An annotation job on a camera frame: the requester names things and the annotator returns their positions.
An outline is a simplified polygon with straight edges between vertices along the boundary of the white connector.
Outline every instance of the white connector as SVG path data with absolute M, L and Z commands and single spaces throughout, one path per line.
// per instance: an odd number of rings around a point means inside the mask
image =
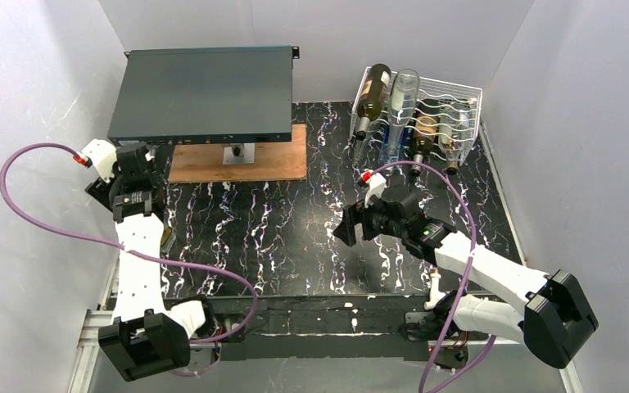
M 430 274 L 430 299 L 423 303 L 423 308 L 426 311 L 430 311 L 434 309 L 437 305 L 437 302 L 442 300 L 445 297 L 445 293 L 440 292 L 440 278 L 442 276 L 437 272 L 437 269 L 434 269 Z
M 366 170 L 363 174 L 363 181 L 368 184 L 368 192 L 365 194 L 365 207 L 372 205 L 370 198 L 375 195 L 381 197 L 384 189 L 387 187 L 387 180 L 381 174 L 371 175 L 371 170 Z
M 109 183 L 115 177 L 112 168 L 117 162 L 117 148 L 115 145 L 102 139 L 93 139 L 83 148 L 84 156 L 92 162 L 100 178 Z

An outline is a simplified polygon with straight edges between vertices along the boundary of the white wall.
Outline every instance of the white wall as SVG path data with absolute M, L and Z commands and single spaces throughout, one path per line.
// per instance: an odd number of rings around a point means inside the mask
M 122 51 L 97 1 L 0 2 L 0 168 L 25 144 L 104 137 Z M 113 237 L 110 214 L 84 193 L 94 178 L 66 153 L 37 151 L 14 165 L 9 186 L 44 221 Z M 114 260 L 36 229 L 0 197 L 0 392 L 66 391 L 85 310 Z
M 528 263 L 581 281 L 585 391 L 629 391 L 629 2 L 537 0 L 484 99 Z
M 366 66 L 484 88 L 533 0 L 100 0 L 126 50 L 298 45 L 296 102 L 353 100 Z

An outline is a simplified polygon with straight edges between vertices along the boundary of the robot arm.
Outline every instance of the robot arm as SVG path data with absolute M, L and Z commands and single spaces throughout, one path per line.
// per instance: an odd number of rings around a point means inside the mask
M 115 147 L 96 139 L 79 156 L 100 176 L 86 192 L 112 212 L 120 243 L 160 256 L 165 198 L 152 152 L 144 143 Z M 112 325 L 100 328 L 100 347 L 126 381 L 186 366 L 189 338 L 206 322 L 205 304 L 188 300 L 167 310 L 159 264 L 127 252 L 119 263 Z
M 355 226 L 361 224 L 364 240 L 380 234 L 400 238 L 411 255 L 463 274 L 469 239 L 451 225 L 426 217 L 408 188 L 380 187 L 383 182 L 381 174 L 363 175 L 363 185 L 377 186 L 369 188 L 365 199 L 344 207 L 334 236 L 354 246 Z M 464 295 L 452 319 L 455 330 L 486 332 L 523 342 L 544 363 L 565 368 L 599 326 L 577 279 L 563 270 L 550 276 L 529 269 L 483 246 L 475 247 L 473 257 L 469 279 L 506 303 Z M 434 287 L 439 279 L 435 272 L 431 278 Z M 446 321 L 454 294 L 442 296 L 431 289 L 425 308 L 432 310 L 434 326 L 441 327 Z

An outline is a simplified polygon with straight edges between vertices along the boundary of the wooden base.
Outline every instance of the wooden base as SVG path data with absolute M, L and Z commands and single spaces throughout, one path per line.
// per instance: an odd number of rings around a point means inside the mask
M 174 149 L 170 183 L 256 182 L 307 178 L 305 125 L 292 126 L 292 142 L 257 143 L 254 164 L 223 165 L 223 148 L 179 145 Z

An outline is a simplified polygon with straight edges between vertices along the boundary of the marble pattern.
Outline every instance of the marble pattern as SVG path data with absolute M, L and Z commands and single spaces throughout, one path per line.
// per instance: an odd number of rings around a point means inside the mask
M 263 296 L 426 292 L 431 267 L 396 239 L 379 237 L 349 248 L 333 236 L 341 208 L 364 195 L 355 185 L 348 145 L 351 104 L 295 104 L 292 113 L 293 124 L 306 124 L 307 180 L 170 184 L 167 222 L 177 241 L 166 256 L 240 273 Z M 372 163 L 380 144 L 379 138 L 370 143 L 370 167 L 377 166 Z M 169 168 L 171 154 L 166 157 L 162 162 Z M 431 165 L 440 169 L 442 161 Z M 390 181 L 406 183 L 407 171 L 396 170 Z M 480 141 L 452 183 L 476 219 L 479 242 L 518 261 Z M 467 232 L 466 216 L 442 181 L 422 174 L 412 188 L 428 214 Z M 164 266 L 162 280 L 167 298 L 246 293 L 238 282 L 198 270 Z M 455 280 L 444 274 L 442 289 L 456 287 Z

